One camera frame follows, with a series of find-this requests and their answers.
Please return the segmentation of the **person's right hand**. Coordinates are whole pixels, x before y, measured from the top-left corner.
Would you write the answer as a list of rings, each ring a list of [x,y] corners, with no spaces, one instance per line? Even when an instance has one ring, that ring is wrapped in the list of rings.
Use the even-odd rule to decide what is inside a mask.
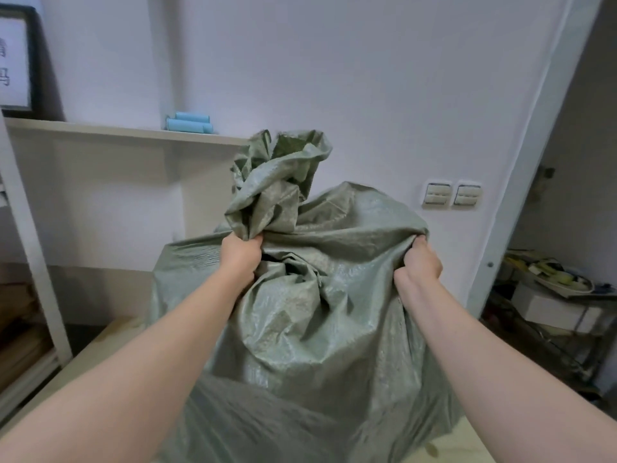
[[[412,312],[414,303],[422,303],[425,292],[432,293],[441,285],[440,276],[443,264],[431,248],[430,265],[405,265],[394,272],[394,284],[405,310]]]

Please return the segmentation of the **white cardboard box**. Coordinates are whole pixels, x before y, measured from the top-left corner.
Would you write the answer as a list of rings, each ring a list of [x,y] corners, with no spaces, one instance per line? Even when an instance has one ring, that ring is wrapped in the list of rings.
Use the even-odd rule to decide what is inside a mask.
[[[528,322],[580,334],[604,334],[617,319],[611,304],[575,303],[525,284],[515,288],[511,303]]]

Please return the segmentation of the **person's right forearm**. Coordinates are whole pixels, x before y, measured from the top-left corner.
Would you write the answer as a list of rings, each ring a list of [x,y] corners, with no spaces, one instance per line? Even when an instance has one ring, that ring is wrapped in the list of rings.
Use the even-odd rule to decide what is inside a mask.
[[[617,421],[471,316],[439,280],[395,282],[497,463],[617,463]]]

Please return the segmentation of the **white door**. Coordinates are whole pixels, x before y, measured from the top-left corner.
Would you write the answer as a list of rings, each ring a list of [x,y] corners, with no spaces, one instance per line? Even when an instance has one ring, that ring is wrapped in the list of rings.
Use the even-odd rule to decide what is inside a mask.
[[[479,318],[604,0],[567,0],[489,225],[466,307]]]

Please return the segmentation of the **person's left forearm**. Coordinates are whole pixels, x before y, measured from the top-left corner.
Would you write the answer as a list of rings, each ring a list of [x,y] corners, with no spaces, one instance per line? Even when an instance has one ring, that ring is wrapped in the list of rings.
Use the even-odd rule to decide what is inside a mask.
[[[151,463],[253,278],[219,269],[0,439],[0,463]]]

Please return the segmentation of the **white wall shelf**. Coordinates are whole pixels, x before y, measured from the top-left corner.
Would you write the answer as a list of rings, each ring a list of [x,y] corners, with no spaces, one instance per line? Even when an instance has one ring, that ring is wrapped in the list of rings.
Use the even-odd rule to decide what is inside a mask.
[[[146,139],[172,142],[191,142],[222,146],[245,146],[247,138],[220,136],[218,134],[198,134],[190,132],[170,132],[165,130],[145,130],[117,126],[78,124],[34,120],[29,118],[5,117],[4,121],[11,131],[51,132],[63,134],[82,134],[114,138]]]

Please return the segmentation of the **white tray of clutter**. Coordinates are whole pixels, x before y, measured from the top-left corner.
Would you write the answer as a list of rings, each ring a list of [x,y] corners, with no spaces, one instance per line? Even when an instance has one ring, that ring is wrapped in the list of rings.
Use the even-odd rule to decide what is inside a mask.
[[[564,298],[591,295],[596,288],[592,280],[533,250],[508,250],[502,263],[519,273],[527,284],[544,287]]]

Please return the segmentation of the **large green woven sack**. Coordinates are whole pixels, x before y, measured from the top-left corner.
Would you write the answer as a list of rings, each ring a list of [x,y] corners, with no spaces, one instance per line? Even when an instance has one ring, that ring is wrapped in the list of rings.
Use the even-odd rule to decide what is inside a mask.
[[[157,462],[398,463],[463,416],[394,286],[428,227],[372,187],[310,198],[331,149],[316,130],[258,132],[235,157],[227,221],[163,248],[148,325],[212,275],[225,236],[264,236]]]

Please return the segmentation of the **white wall switch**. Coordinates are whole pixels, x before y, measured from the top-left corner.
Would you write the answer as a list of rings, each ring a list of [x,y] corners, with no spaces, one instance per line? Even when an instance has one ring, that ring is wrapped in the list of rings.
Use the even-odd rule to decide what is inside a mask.
[[[452,206],[464,209],[475,208],[481,197],[481,185],[477,183],[459,183],[456,188]]]
[[[421,198],[423,208],[448,207],[452,196],[452,183],[449,181],[429,181]]]

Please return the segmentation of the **black framed picture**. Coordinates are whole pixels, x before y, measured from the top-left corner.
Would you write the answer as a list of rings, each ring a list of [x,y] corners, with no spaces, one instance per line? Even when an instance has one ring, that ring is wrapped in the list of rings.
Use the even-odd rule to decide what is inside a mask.
[[[39,22],[34,7],[0,3],[0,109],[17,118],[41,111]]]

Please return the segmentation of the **person's left hand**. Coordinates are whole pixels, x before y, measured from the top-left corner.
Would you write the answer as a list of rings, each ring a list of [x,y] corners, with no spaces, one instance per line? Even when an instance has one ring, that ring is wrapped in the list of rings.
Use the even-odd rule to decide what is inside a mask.
[[[260,258],[236,258],[231,254],[231,232],[225,237],[220,250],[220,271],[225,279],[233,285],[234,292],[239,295],[254,281],[255,272],[261,263]]]

